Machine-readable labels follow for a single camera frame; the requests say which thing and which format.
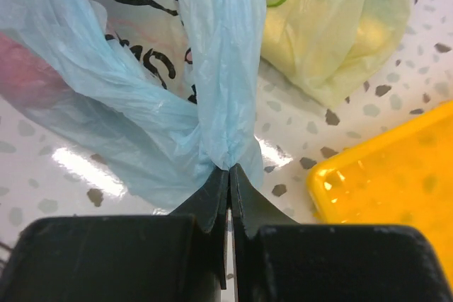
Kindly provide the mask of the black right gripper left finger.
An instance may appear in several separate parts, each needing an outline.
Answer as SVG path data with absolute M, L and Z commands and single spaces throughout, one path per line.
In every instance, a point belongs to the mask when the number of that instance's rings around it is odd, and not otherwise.
M 229 174 L 167 215 L 32 222 L 1 274 L 2 301 L 219 301 L 227 287 Z

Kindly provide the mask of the light blue plastic bag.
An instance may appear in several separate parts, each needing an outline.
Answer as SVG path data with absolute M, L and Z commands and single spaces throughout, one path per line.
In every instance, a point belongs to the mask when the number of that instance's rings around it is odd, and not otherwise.
M 99 154 L 128 190 L 174 207 L 215 168 L 263 184 L 254 135 L 265 0 L 178 0 L 190 102 L 164 88 L 91 0 L 1 0 L 1 96 Z

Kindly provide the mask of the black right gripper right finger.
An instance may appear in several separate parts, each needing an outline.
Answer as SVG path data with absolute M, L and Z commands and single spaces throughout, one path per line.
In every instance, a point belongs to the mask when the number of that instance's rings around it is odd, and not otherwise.
M 301 224 L 229 172 L 238 301 L 451 301 L 428 240 L 409 226 Z

